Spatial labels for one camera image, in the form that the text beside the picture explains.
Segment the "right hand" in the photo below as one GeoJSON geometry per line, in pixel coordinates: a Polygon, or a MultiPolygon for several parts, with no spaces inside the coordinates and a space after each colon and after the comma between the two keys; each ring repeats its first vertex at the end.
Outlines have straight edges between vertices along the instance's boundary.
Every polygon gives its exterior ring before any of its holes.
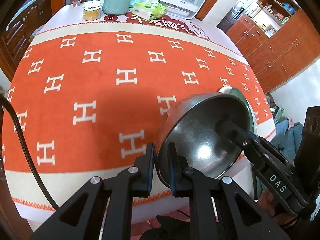
{"type": "Polygon", "coordinates": [[[289,215],[288,213],[280,213],[276,215],[276,206],[274,205],[274,195],[269,189],[265,189],[257,204],[272,218],[272,220],[279,226],[292,226],[297,221],[296,216],[289,215]]]}

